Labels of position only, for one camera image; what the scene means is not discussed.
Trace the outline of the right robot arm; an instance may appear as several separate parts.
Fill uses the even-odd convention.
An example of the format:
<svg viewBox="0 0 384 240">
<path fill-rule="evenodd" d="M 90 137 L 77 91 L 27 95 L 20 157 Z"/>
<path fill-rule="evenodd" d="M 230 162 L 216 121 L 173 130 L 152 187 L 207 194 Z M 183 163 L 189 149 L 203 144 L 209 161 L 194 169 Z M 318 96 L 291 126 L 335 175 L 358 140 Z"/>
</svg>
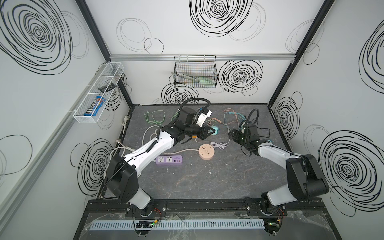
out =
<svg viewBox="0 0 384 240">
<path fill-rule="evenodd" d="M 243 130 L 231 130 L 229 140 L 244 147 L 251 154 L 265 158 L 286 170 L 287 184 L 265 192 L 260 209 L 272 215 L 277 208 L 296 201 L 308 201 L 329 192 L 330 187 L 317 159 L 310 154 L 300 155 L 277 147 L 270 140 L 262 140 L 255 125 L 243 126 Z"/>
</svg>

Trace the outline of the green charger plug with cable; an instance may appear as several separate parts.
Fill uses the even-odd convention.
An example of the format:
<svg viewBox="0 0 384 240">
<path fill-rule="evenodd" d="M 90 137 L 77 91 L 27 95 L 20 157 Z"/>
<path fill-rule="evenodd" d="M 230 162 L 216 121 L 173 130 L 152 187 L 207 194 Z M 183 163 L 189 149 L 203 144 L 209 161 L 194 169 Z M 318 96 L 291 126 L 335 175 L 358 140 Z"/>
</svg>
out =
<svg viewBox="0 0 384 240">
<path fill-rule="evenodd" d="M 156 119 L 156 114 L 157 113 L 161 113 L 162 114 L 162 119 L 159 119 L 157 120 Z M 151 125 L 162 125 L 164 122 L 165 122 L 165 118 L 166 118 L 166 113 L 164 110 L 156 110 L 156 111 L 153 111 L 153 112 L 146 112 L 144 114 L 145 116 L 145 120 L 148 124 L 151 124 Z"/>
</svg>

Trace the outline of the pink round power strip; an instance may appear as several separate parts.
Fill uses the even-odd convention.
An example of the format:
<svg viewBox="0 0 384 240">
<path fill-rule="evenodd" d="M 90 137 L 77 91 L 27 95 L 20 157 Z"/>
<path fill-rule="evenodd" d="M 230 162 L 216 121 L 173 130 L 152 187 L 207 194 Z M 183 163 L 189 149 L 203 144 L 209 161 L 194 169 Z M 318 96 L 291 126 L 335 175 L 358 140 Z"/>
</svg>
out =
<svg viewBox="0 0 384 240">
<path fill-rule="evenodd" d="M 215 149 L 210 144 L 203 144 L 199 147 L 199 156 L 202 160 L 209 161 L 214 157 Z"/>
</svg>

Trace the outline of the teal charger plug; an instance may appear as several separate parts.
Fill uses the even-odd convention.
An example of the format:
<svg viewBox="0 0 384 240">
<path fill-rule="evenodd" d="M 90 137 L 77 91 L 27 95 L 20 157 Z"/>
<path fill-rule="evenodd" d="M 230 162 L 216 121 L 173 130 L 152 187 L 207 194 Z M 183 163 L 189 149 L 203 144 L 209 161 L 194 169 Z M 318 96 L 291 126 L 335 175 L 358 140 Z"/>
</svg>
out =
<svg viewBox="0 0 384 240">
<path fill-rule="evenodd" d="M 216 127 L 216 126 L 213 126 L 213 127 L 212 127 L 212 129 L 214 130 L 214 133 L 213 133 L 213 135 L 217 135 L 217 134 L 218 134 L 218 132 L 219 132 L 219 128 L 218 128 L 218 127 Z"/>
</svg>

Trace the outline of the purple power strip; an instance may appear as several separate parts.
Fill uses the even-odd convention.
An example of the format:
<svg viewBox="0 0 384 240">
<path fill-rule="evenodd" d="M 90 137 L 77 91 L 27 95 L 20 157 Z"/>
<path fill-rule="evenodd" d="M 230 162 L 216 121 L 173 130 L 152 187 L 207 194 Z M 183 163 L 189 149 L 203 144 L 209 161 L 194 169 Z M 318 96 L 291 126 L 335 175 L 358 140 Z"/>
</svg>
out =
<svg viewBox="0 0 384 240">
<path fill-rule="evenodd" d="M 157 166 L 178 166 L 183 162 L 181 155 L 158 156 L 155 160 Z"/>
</svg>

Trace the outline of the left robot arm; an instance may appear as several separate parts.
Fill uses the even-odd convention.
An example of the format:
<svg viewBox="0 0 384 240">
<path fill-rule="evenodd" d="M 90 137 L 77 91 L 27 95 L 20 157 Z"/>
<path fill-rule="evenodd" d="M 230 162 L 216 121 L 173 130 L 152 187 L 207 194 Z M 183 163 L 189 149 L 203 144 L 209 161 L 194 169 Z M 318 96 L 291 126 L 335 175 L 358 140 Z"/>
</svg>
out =
<svg viewBox="0 0 384 240">
<path fill-rule="evenodd" d="M 197 111 L 180 107 L 177 117 L 164 127 L 160 127 L 154 139 L 125 156 L 114 156 L 105 173 L 105 187 L 121 202 L 129 203 L 149 215 L 153 208 L 153 198 L 139 186 L 138 177 L 143 169 L 165 151 L 176 144 L 185 143 L 185 137 L 196 136 L 201 140 L 212 135 L 215 130 L 205 124 L 212 112 L 207 106 Z"/>
</svg>

